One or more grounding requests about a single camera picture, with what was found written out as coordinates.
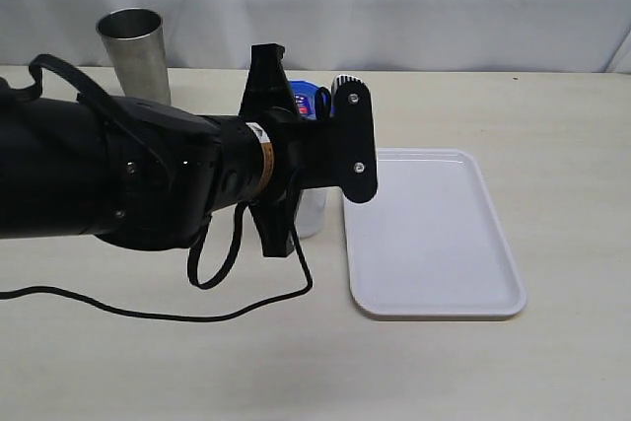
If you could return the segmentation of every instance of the screw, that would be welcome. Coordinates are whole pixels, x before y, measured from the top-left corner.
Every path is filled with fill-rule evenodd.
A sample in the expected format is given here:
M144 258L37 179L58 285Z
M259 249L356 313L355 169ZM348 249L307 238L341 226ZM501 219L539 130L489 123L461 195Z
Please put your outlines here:
M128 175L133 175L138 171L138 165L136 165L134 162L128 162L125 170L127 171Z

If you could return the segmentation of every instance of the metal cup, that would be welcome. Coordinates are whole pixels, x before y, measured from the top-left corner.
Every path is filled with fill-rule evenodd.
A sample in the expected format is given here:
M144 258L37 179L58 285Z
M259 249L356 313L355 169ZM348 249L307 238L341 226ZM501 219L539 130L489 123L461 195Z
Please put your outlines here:
M162 17L148 9L112 12L97 22L125 96L171 105Z

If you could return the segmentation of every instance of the white plastic tray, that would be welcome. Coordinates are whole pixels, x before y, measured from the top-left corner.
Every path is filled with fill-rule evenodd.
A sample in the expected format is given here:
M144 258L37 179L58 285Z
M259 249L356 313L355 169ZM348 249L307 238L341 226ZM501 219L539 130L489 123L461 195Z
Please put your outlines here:
M379 191L344 200L350 286L370 316L506 318L526 305L475 160L460 150L378 150Z

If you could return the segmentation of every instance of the blue object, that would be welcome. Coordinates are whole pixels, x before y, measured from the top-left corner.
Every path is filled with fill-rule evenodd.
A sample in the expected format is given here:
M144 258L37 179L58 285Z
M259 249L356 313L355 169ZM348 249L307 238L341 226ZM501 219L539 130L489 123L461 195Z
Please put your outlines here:
M316 119L316 91L319 89L314 83L309 81L290 81L296 105L303 117Z

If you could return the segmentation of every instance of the white table surface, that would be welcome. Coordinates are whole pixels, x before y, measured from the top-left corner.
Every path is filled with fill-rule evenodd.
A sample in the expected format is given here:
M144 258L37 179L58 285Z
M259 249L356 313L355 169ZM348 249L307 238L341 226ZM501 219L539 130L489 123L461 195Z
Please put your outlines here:
M88 69L110 92L111 70ZM174 105L236 113L246 73L173 70ZM0 76L26 85L26 68ZM0 303L2 420L631 419L631 77L361 73L379 147L477 159L528 289L507 321L377 322L353 307L337 191L305 241L315 289L218 324L126 319L52 296ZM330 84L334 73L290 73ZM46 75L50 97L72 91ZM203 266L229 242L217 215ZM91 237L0 242L1 288L56 284L149 311L217 314L303 284L251 224L200 292L185 252Z

